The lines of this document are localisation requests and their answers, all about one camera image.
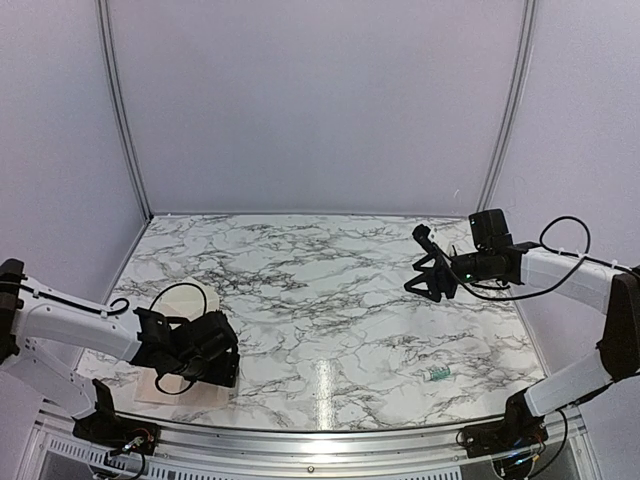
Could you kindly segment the cream paper letter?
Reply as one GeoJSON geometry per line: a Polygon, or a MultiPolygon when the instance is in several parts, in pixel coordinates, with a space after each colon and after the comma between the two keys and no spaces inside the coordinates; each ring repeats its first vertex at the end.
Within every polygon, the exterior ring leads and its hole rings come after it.
{"type": "Polygon", "coordinates": [[[166,375],[159,383],[162,393],[155,385],[156,372],[145,369],[138,380],[133,400],[143,405],[176,407],[222,407],[228,404],[231,389],[195,383],[188,389],[189,382],[177,375],[166,375]]]}

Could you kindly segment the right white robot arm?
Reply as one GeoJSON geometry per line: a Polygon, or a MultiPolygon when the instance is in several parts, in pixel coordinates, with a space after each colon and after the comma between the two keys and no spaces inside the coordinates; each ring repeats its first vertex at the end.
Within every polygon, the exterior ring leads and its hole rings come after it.
{"type": "Polygon", "coordinates": [[[591,307],[605,317],[601,339],[593,352],[513,396],[495,430],[506,448],[515,448],[534,431],[534,419],[575,402],[586,402],[610,385],[639,374],[639,271],[591,257],[590,250],[553,249],[541,240],[516,243],[504,213],[491,209],[469,217],[474,250],[446,253],[433,231],[418,225],[413,239],[425,255],[412,268],[407,292],[432,302],[452,299],[458,289],[477,299],[500,297],[474,290],[488,282],[490,290],[529,286],[522,300],[556,293],[591,307]]]}

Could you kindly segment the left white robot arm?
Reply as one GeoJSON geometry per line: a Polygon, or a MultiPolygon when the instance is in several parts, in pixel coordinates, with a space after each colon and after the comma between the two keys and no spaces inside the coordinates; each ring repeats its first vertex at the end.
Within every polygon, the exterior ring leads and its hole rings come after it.
{"type": "Polygon", "coordinates": [[[113,413],[110,391],[39,346],[41,340],[81,347],[136,367],[158,379],[232,388],[240,355],[226,315],[209,307],[203,288],[182,283],[149,307],[118,299],[109,305],[56,291],[26,275],[22,261],[1,264],[1,369],[21,380],[106,445],[125,438],[126,423],[113,413]]]}

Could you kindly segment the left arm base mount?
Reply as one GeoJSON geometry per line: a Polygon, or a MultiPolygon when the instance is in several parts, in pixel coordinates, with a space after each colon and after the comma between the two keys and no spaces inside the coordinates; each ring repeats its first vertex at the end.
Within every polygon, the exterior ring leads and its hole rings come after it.
{"type": "Polygon", "coordinates": [[[105,447],[117,454],[133,451],[152,455],[155,451],[160,427],[153,422],[122,417],[115,411],[111,391],[99,380],[92,381],[95,400],[93,410],[73,418],[73,435],[105,447]]]}

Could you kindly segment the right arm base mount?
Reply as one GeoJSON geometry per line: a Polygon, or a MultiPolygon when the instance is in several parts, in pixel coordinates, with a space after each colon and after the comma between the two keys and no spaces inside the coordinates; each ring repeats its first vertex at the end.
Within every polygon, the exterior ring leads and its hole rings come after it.
{"type": "Polygon", "coordinates": [[[539,445],[548,438],[544,417],[531,413],[521,391],[507,399],[501,420],[463,427],[456,443],[469,458],[477,458],[539,445]]]}

